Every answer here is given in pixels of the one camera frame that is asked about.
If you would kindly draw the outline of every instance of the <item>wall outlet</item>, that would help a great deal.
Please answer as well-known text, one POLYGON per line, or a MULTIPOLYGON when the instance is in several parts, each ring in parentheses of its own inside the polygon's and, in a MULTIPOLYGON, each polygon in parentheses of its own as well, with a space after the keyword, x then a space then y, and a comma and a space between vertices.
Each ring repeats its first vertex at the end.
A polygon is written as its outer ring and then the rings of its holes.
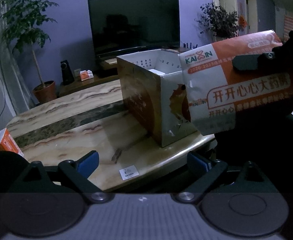
POLYGON ((81 71, 81 69, 80 69, 80 68, 78 68, 78 69, 74 70, 74 76, 75 76, 75 77, 78 77, 78 76, 80 76, 80 71, 81 71))

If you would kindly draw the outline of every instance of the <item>tissue box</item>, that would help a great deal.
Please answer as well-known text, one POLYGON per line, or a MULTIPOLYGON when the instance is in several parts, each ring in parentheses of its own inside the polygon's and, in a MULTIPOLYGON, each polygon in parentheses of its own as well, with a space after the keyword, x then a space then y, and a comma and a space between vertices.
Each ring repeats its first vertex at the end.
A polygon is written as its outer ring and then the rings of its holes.
POLYGON ((91 70, 80 71, 80 78, 81 81, 94 78, 93 73, 91 70))
POLYGON ((124 105, 161 146, 196 131, 176 52, 136 52, 117 62, 124 105))
POLYGON ((23 152, 17 146, 7 128, 0 131, 0 151, 14 152, 24 157, 23 152))

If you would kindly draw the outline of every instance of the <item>flower pot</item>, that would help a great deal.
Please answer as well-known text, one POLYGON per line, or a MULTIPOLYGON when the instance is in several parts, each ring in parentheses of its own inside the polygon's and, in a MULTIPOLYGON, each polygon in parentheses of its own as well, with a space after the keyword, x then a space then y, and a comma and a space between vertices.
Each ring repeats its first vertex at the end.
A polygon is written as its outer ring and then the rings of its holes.
POLYGON ((44 88, 42 85, 39 85, 33 89, 33 94, 41 104, 56 99, 55 81, 47 81, 45 85, 46 87, 44 88))
POLYGON ((224 40, 226 40, 226 38, 213 35, 213 42, 224 41, 224 40))

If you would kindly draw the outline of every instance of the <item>houseplant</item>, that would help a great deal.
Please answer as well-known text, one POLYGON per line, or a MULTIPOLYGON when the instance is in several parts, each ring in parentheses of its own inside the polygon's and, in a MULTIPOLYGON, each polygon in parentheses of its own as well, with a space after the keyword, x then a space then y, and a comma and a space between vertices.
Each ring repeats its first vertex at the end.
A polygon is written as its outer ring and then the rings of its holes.
POLYGON ((32 57, 36 66, 41 84, 33 89, 33 93, 40 103, 46 103, 56 98, 55 82, 44 82, 40 72, 39 64, 34 52, 34 44, 43 48, 45 41, 50 39, 38 26, 44 22, 56 22, 44 14, 51 6, 58 6, 57 3, 48 0, 0 0, 0 8, 6 12, 1 16, 6 22, 6 28, 2 34, 2 40, 8 45, 15 42, 13 48, 20 53, 24 46, 30 46, 32 57))
POLYGON ((238 24, 239 16, 236 11, 228 13, 214 3, 206 3, 200 9, 200 20, 196 20, 203 27, 200 33, 211 31, 214 41, 236 37, 237 31, 243 31, 243 27, 238 24))

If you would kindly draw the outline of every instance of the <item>television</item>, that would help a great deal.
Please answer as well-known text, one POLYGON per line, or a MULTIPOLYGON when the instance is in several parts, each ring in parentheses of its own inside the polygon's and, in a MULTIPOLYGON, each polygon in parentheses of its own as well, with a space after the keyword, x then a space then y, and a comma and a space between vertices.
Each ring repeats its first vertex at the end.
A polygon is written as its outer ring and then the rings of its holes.
POLYGON ((88 0, 96 59, 180 47, 179 0, 88 0))

